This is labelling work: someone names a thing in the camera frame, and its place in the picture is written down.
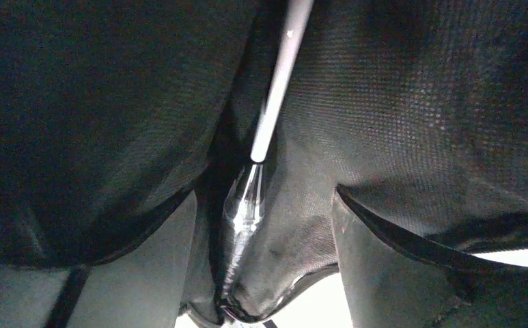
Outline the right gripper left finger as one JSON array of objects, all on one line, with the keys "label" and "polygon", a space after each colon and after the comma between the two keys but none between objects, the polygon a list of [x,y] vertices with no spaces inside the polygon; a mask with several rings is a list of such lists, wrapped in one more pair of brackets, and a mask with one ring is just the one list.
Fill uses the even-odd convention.
[{"label": "right gripper left finger", "polygon": [[138,248],[92,269],[0,266],[0,327],[173,327],[196,212],[190,193]]}]

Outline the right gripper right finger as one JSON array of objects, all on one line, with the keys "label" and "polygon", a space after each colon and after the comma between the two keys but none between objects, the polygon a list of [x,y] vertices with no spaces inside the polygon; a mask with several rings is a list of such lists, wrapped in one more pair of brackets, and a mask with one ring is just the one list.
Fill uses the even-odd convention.
[{"label": "right gripper right finger", "polygon": [[332,201],[333,236],[355,327],[528,327],[528,267],[414,234],[356,201]]}]

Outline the white badminton racket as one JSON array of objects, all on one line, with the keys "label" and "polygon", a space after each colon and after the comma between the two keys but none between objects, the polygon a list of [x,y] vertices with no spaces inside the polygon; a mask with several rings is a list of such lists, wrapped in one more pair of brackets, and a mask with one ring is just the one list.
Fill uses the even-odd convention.
[{"label": "white badminton racket", "polygon": [[222,212],[221,296],[231,299],[265,222],[266,157],[308,24],[313,1],[289,1],[279,53],[262,102],[249,162],[231,185]]}]

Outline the black racket cover bag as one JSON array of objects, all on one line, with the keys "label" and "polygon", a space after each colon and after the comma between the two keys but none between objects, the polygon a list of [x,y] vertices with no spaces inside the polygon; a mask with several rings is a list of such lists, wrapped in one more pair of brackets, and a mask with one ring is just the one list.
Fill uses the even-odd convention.
[{"label": "black racket cover bag", "polygon": [[446,247],[527,250],[528,1],[313,1],[222,298],[223,205],[288,2],[0,1],[0,267],[108,264],[194,193],[177,318],[269,327],[340,273],[339,186]]}]

